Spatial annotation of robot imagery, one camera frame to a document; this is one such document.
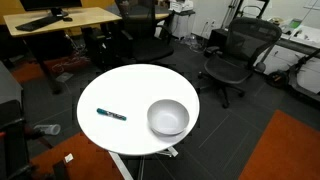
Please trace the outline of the black keyboard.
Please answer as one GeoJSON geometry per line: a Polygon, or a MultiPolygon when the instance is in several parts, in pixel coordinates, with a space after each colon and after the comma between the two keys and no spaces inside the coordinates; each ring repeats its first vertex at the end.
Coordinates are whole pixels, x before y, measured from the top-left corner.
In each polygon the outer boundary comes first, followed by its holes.
{"type": "Polygon", "coordinates": [[[35,21],[31,21],[31,22],[16,26],[16,29],[20,31],[31,32],[61,20],[62,20],[62,17],[47,16],[35,21]]]}

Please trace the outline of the white cabinet with printer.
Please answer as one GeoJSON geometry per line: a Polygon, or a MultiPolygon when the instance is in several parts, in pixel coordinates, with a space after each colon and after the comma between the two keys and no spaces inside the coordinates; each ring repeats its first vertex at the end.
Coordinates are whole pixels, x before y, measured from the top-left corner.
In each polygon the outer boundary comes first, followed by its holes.
{"type": "Polygon", "coordinates": [[[189,20],[193,18],[194,3],[192,0],[169,0],[169,11],[172,13],[170,29],[172,35],[182,39],[189,34],[189,20]]]}

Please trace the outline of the round white table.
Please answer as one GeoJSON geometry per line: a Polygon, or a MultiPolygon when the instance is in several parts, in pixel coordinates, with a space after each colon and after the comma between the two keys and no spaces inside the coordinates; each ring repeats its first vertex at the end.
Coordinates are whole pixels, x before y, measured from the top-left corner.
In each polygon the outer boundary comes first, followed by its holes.
{"type": "Polygon", "coordinates": [[[199,97],[192,84],[179,73],[157,65],[133,64],[109,70],[89,83],[77,103],[82,132],[97,146],[117,155],[139,157],[139,180],[168,180],[155,163],[156,155],[183,141],[196,125],[199,97]],[[187,128],[177,135],[162,135],[148,124],[148,108],[156,101],[180,102],[189,112],[187,128]],[[97,113],[101,108],[127,118],[126,121],[97,113]]]}

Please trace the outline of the wooden desk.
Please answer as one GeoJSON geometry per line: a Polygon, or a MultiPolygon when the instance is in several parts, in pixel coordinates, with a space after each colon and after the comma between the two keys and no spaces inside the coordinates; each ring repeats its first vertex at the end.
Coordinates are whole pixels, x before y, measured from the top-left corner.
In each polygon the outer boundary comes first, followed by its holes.
{"type": "Polygon", "coordinates": [[[45,58],[40,55],[40,51],[32,47],[27,40],[31,36],[41,35],[45,33],[51,33],[55,31],[62,31],[66,29],[84,27],[89,25],[99,24],[102,26],[108,22],[116,22],[121,20],[121,17],[115,15],[107,10],[100,7],[89,7],[89,8],[71,8],[69,10],[69,17],[72,18],[71,22],[64,22],[63,20],[54,22],[52,24],[46,25],[39,29],[33,30],[31,32],[17,30],[16,27],[22,24],[30,23],[31,21],[36,21],[43,19],[46,15],[45,12],[34,12],[34,13],[24,13],[24,14],[12,14],[4,15],[4,21],[12,37],[22,37],[30,48],[32,54],[36,58],[36,61],[40,65],[45,77],[48,81],[49,87],[53,94],[59,94],[61,92],[61,86],[53,78],[52,74],[49,72],[47,66],[44,64],[45,58]]]}

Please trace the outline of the clear plastic cup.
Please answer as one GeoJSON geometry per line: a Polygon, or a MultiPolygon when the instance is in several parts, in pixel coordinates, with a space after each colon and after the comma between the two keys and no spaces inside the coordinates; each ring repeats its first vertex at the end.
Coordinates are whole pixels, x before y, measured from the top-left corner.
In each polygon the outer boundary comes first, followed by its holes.
{"type": "Polygon", "coordinates": [[[35,129],[40,130],[46,135],[58,135],[61,131],[61,126],[59,124],[45,124],[45,125],[36,125],[35,129]]]}

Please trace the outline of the black cart at left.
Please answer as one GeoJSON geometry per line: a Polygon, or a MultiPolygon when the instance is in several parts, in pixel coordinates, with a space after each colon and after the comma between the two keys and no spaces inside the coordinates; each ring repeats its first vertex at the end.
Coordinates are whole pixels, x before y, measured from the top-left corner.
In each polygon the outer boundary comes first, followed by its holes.
{"type": "Polygon", "coordinates": [[[24,125],[25,119],[18,100],[0,104],[1,180],[32,180],[24,125]]]}

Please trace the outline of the teal marker pen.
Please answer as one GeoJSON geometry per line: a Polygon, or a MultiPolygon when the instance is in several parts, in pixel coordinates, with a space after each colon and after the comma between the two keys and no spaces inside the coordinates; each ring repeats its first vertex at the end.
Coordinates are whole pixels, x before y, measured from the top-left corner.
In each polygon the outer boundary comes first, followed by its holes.
{"type": "Polygon", "coordinates": [[[113,113],[113,112],[110,112],[110,111],[107,111],[107,110],[104,110],[104,109],[101,109],[101,108],[97,108],[97,113],[98,114],[101,114],[101,115],[105,115],[105,116],[108,116],[108,117],[112,117],[112,118],[115,118],[115,119],[118,119],[118,120],[122,120],[122,121],[126,121],[127,118],[125,116],[122,116],[122,115],[119,115],[119,114],[116,114],[116,113],[113,113]]]}

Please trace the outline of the black mesh office chair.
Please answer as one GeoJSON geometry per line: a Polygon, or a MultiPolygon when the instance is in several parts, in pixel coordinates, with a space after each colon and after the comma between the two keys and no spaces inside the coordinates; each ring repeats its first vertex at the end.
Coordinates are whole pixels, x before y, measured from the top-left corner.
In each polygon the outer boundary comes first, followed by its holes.
{"type": "Polygon", "coordinates": [[[234,19],[228,27],[226,43],[223,47],[209,47],[210,55],[204,63],[204,72],[198,78],[212,79],[218,90],[222,90],[223,108],[228,108],[226,88],[238,91],[243,97],[245,91],[238,87],[250,78],[257,57],[274,45],[281,37],[281,29],[271,22],[249,17],[234,19]]]}

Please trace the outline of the white bowl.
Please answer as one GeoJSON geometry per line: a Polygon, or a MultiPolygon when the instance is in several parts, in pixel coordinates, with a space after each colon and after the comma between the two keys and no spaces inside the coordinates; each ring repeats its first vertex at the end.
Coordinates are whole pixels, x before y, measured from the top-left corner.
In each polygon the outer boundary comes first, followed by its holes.
{"type": "Polygon", "coordinates": [[[154,102],[147,111],[149,127],[162,135],[182,133],[190,121],[189,112],[180,102],[162,99],[154,102]]]}

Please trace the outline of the black electric scooter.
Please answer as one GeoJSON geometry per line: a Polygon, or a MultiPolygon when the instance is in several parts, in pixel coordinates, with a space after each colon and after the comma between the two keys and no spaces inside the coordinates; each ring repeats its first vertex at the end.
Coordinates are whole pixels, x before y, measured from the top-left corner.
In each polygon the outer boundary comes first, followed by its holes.
{"type": "Polygon", "coordinates": [[[305,55],[301,57],[296,64],[291,65],[286,71],[277,70],[270,73],[266,77],[266,82],[275,88],[286,88],[295,92],[298,97],[304,97],[319,103],[320,95],[299,85],[297,79],[298,73],[301,70],[302,66],[319,53],[320,49],[317,48],[310,55],[305,55]]]}

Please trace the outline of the black computer mouse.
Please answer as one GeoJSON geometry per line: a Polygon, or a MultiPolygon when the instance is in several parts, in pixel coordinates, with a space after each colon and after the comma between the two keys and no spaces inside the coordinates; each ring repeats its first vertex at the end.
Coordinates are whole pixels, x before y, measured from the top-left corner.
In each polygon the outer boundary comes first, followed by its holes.
{"type": "Polygon", "coordinates": [[[72,22],[73,19],[72,19],[71,17],[64,17],[64,18],[63,18],[63,21],[64,21],[64,22],[72,22]]]}

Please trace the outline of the black monitor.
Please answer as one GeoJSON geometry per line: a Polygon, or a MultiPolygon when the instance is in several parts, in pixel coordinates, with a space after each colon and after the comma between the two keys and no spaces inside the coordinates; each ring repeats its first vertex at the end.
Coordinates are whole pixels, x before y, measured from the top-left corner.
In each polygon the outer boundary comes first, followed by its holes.
{"type": "Polygon", "coordinates": [[[50,10],[53,16],[67,16],[63,8],[81,7],[81,0],[20,0],[25,11],[50,10]]]}

